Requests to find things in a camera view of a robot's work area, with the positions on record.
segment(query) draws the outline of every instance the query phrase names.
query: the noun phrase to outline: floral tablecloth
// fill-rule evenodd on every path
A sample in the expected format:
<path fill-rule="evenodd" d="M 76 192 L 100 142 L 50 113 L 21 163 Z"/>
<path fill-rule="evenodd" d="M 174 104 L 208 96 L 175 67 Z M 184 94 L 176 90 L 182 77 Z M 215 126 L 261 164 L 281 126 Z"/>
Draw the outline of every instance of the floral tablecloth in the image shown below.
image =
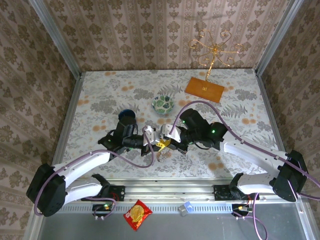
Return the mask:
<path fill-rule="evenodd" d="M 205 74 L 206 71 L 201 69 L 87 72 L 64 160 L 103 149 L 97 141 L 116 128 L 118 113 L 123 109 L 135 112 L 139 134 L 145 125 L 159 130 L 164 123 L 172 124 L 186 103 L 201 99 L 185 93 L 185 89 L 191 77 L 205 79 Z M 225 87 L 220 103 L 213 102 L 213 105 L 230 127 L 244 137 L 277 149 L 254 71 L 213 69 L 209 80 Z M 159 115 L 152 109 L 152 100 L 158 95 L 174 99 L 174 108 L 169 114 Z M 218 121 L 207 105 L 196 103 L 190 107 L 199 111 L 209 123 Z M 151 154 L 141 157 L 139 149 L 133 149 L 123 156 L 140 165 L 147 165 L 151 161 Z M 257 174 L 264 171 L 232 154 L 215 149 L 201 150 L 192 145 L 186 155 L 170 149 L 158 152 L 153 166 L 146 169 L 136 168 L 115 158 L 94 168 L 87 175 L 99 173 L 106 178 L 228 178 L 241 172 Z"/>

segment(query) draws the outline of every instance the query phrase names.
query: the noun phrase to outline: patterned wallpaper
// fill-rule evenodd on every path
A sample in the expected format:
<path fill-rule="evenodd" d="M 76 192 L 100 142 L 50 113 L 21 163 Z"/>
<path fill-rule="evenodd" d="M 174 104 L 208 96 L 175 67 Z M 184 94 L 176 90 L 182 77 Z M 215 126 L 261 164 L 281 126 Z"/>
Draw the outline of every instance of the patterned wallpaper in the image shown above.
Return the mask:
<path fill-rule="evenodd" d="M 28 1 L 0 0 L 0 239 L 20 240 L 26 190 L 52 161 L 74 79 Z"/>
<path fill-rule="evenodd" d="M 288 0 L 44 0 L 81 71 L 192 69 L 206 49 L 188 41 L 208 29 L 241 43 L 236 68 L 261 58 Z M 227 55 L 222 57 L 226 62 Z M 225 67 L 219 61 L 215 68 Z"/>
<path fill-rule="evenodd" d="M 320 179 L 320 1 L 305 0 L 262 80 L 287 151 L 300 151 Z M 307 181 L 305 190 L 320 195 Z M 320 203 L 311 201 L 318 226 Z"/>

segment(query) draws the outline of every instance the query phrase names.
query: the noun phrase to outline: blue and white bowl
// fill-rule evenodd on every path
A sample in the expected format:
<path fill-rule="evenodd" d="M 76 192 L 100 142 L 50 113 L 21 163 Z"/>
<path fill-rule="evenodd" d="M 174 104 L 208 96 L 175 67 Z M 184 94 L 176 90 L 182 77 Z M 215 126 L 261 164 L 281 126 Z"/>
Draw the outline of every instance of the blue and white bowl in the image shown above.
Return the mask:
<path fill-rule="evenodd" d="M 152 101 L 152 108 L 158 114 L 168 114 L 172 111 L 174 106 L 173 99 L 165 95 L 156 96 Z"/>

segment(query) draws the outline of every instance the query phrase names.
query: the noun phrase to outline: orange wooden board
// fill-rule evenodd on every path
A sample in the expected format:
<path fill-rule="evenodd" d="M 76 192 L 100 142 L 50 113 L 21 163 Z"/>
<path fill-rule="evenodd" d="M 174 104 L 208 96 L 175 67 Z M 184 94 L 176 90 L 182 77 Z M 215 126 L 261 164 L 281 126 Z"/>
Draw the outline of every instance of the orange wooden board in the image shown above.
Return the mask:
<path fill-rule="evenodd" d="M 188 86 L 186 86 L 185 92 L 187 94 L 219 103 L 224 89 L 224 86 L 192 77 L 188 83 Z"/>

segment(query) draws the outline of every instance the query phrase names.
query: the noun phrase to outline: red chip bag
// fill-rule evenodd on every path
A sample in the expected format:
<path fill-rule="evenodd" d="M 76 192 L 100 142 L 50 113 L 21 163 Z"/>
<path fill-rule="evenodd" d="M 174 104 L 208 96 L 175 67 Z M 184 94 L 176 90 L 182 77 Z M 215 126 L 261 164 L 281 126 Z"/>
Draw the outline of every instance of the red chip bag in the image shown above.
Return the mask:
<path fill-rule="evenodd" d="M 142 222 L 150 214 L 152 214 L 152 211 L 142 201 L 138 200 L 126 214 L 123 214 L 123 216 L 133 230 L 137 231 Z"/>

